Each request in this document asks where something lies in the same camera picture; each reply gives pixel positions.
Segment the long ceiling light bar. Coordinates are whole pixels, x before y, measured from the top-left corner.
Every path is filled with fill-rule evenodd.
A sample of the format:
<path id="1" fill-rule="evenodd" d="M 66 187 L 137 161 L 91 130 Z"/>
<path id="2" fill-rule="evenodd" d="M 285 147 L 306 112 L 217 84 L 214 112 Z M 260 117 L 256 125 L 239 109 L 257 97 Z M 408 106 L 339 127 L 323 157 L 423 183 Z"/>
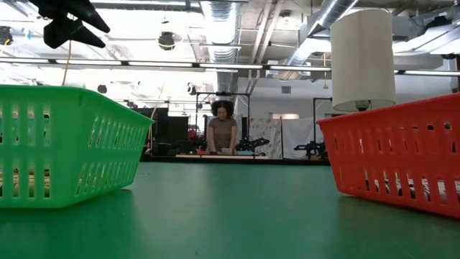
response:
<path id="1" fill-rule="evenodd" d="M 191 63 L 191 62 L 157 62 L 133 60 L 63 60 L 45 58 L 0 57 L 0 63 L 14 65 L 76 65 L 85 67 L 124 67 L 124 68 L 178 68 L 178 69 L 218 69 L 218 70 L 258 70 L 258 71 L 295 71 L 331 73 L 327 66 L 292 66 L 240 63 Z"/>

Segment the red plastic basket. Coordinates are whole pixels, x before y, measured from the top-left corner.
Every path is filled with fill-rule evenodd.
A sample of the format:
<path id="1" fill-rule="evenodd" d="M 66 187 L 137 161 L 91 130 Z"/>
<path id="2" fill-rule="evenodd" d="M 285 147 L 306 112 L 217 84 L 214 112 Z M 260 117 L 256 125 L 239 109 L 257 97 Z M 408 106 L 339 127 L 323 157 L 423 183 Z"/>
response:
<path id="1" fill-rule="evenodd" d="M 460 219 L 460 93 L 318 124 L 340 192 Z"/>

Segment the green plastic basket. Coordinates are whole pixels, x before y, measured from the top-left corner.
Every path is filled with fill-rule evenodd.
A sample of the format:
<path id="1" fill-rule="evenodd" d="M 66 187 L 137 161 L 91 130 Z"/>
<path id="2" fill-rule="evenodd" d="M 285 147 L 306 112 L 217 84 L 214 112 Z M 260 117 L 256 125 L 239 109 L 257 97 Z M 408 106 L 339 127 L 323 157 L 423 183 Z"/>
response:
<path id="1" fill-rule="evenodd" d="M 130 185 L 152 123 L 84 88 L 0 85 L 0 208 L 61 208 Z"/>

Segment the silver ceiling air duct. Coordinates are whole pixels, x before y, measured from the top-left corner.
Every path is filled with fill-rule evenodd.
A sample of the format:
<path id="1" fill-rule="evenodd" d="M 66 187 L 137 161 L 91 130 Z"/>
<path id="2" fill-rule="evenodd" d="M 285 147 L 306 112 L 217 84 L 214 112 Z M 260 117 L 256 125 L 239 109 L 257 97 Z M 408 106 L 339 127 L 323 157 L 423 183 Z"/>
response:
<path id="1" fill-rule="evenodd" d="M 230 1 L 200 1 L 210 63 L 235 63 L 239 5 Z M 237 92 L 236 72 L 216 72 L 216 92 Z"/>
<path id="2" fill-rule="evenodd" d="M 359 0 L 324 0 L 318 12 L 308 16 L 298 32 L 299 44 L 285 65 L 303 65 L 314 49 L 315 34 L 329 30 L 334 22 L 345 16 Z"/>

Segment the wooden background table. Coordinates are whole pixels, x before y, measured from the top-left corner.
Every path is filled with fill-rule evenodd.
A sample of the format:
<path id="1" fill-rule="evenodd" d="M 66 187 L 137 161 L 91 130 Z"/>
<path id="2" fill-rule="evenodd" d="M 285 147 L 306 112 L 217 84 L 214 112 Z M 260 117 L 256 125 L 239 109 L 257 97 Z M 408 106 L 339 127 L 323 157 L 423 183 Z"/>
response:
<path id="1" fill-rule="evenodd" d="M 176 155 L 176 158 L 191 158 L 191 159 L 230 159 L 230 160 L 268 160 L 267 156 L 263 155 Z"/>

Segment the black cabinet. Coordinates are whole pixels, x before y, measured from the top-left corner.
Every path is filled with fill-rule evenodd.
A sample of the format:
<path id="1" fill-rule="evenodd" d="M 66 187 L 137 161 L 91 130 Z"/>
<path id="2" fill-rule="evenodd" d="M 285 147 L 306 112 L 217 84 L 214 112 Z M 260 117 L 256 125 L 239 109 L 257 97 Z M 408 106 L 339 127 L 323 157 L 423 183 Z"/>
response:
<path id="1" fill-rule="evenodd" d="M 179 144 L 188 141 L 188 118 L 170 116 L 168 108 L 135 108 L 134 110 L 155 121 L 147 133 L 142 151 L 143 157 L 175 157 Z"/>

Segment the tan leaning pole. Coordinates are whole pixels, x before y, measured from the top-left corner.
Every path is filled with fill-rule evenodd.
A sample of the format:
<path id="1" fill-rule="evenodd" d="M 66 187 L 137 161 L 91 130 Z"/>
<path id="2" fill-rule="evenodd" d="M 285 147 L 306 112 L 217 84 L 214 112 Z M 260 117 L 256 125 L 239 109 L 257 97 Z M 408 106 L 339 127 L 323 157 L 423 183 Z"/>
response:
<path id="1" fill-rule="evenodd" d="M 162 85 L 161 85 L 161 88 L 160 88 L 160 93 L 157 97 L 157 100 L 155 102 L 155 106 L 154 106 L 154 109 L 151 113 L 151 116 L 150 116 L 150 119 L 151 120 L 154 120 L 154 116 L 155 116 L 155 112 L 158 108 L 158 105 L 160 103 L 160 99 L 161 99 L 161 96 L 162 96 L 162 93 L 164 91 L 164 88 L 165 88 L 165 81 L 162 82 Z M 150 125 L 150 128 L 149 128 L 149 147 L 150 147 L 150 153 L 152 153 L 153 151 L 153 141 L 154 141 L 154 130 L 153 130 L 153 126 L 154 126 L 154 122 Z"/>

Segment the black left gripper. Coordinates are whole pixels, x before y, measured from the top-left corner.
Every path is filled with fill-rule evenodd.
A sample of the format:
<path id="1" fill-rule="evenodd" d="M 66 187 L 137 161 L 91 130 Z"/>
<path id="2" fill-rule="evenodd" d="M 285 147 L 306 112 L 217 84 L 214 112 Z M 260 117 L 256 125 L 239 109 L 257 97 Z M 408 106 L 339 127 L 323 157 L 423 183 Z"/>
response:
<path id="1" fill-rule="evenodd" d="M 44 43 L 56 49 L 67 41 L 76 41 L 94 47 L 104 48 L 105 43 L 85 27 L 80 20 L 72 20 L 71 14 L 102 32 L 110 28 L 101 18 L 89 0 L 28 0 L 37 7 L 38 14 L 53 21 L 44 27 Z"/>

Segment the green table mat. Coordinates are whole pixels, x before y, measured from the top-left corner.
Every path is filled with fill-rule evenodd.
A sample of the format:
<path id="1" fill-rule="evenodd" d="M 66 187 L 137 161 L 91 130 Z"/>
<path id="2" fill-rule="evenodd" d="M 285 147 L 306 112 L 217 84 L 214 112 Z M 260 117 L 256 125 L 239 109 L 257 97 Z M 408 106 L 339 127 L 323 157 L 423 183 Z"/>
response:
<path id="1" fill-rule="evenodd" d="M 64 209 L 0 209 L 0 259 L 460 259 L 460 220 L 340 194 L 326 166 L 142 163 Z"/>

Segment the white hanging sheet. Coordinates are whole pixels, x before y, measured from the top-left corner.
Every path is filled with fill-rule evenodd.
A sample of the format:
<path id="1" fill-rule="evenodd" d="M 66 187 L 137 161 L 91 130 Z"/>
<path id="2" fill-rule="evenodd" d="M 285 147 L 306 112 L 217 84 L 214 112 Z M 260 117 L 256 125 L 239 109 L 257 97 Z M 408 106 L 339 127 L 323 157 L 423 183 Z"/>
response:
<path id="1" fill-rule="evenodd" d="M 250 137 L 270 141 L 256 148 L 256 153 L 264 153 L 269 159 L 303 160 L 306 159 L 305 151 L 294 148 L 313 141 L 313 118 L 251 118 Z"/>

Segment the black metal frame stand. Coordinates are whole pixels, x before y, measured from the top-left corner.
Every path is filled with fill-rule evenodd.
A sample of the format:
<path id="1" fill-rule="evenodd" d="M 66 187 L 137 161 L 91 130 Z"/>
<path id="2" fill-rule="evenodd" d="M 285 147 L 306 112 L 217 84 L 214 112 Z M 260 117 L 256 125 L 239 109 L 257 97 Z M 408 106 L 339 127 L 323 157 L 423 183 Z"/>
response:
<path id="1" fill-rule="evenodd" d="M 314 148 L 313 151 L 317 153 L 318 157 L 320 157 L 322 160 L 324 160 L 324 150 L 325 150 L 325 145 L 323 143 L 317 143 L 317 130 L 316 130 L 316 122 L 317 122 L 317 116 L 316 116 L 316 102 L 317 101 L 332 101 L 332 98 L 325 98 L 325 97 L 313 97 L 313 144 Z"/>
<path id="2" fill-rule="evenodd" d="M 217 96 L 218 99 L 215 100 L 215 101 L 218 101 L 218 100 L 228 100 L 228 101 L 231 101 L 229 99 L 229 97 L 240 97 L 240 96 L 245 96 L 247 98 L 247 101 L 248 103 L 250 103 L 250 95 L 249 94 L 243 94 L 243 93 L 232 93 L 232 92 L 228 92 L 228 91 L 217 91 L 217 92 L 198 92 L 196 94 L 196 99 L 195 99 L 195 103 L 197 104 L 198 103 L 198 97 L 201 95 L 201 94 L 205 94 L 205 95 L 214 95 L 214 96 Z M 207 135 L 207 125 L 208 125 L 208 122 L 205 123 L 205 128 L 206 128 L 206 133 L 205 133 L 205 137 Z"/>

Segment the person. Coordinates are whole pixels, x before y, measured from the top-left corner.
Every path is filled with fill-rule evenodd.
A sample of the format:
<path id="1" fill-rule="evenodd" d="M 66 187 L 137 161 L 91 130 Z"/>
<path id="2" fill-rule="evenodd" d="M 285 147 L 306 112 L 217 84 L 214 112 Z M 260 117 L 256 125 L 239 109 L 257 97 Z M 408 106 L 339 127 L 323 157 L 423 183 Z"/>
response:
<path id="1" fill-rule="evenodd" d="M 228 100 L 218 100 L 211 104 L 213 118 L 207 125 L 208 153 L 211 155 L 235 155 L 237 123 L 234 104 Z"/>

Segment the white cylindrical lamp shade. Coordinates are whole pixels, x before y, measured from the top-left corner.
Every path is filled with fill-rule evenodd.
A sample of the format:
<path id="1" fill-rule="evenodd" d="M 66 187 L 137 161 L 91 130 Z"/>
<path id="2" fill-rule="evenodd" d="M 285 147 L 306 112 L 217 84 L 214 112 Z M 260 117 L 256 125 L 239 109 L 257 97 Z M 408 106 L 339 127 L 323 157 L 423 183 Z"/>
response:
<path id="1" fill-rule="evenodd" d="M 346 15 L 331 27 L 332 105 L 357 112 L 355 101 L 369 109 L 396 103 L 392 51 L 392 16 L 368 9 Z"/>

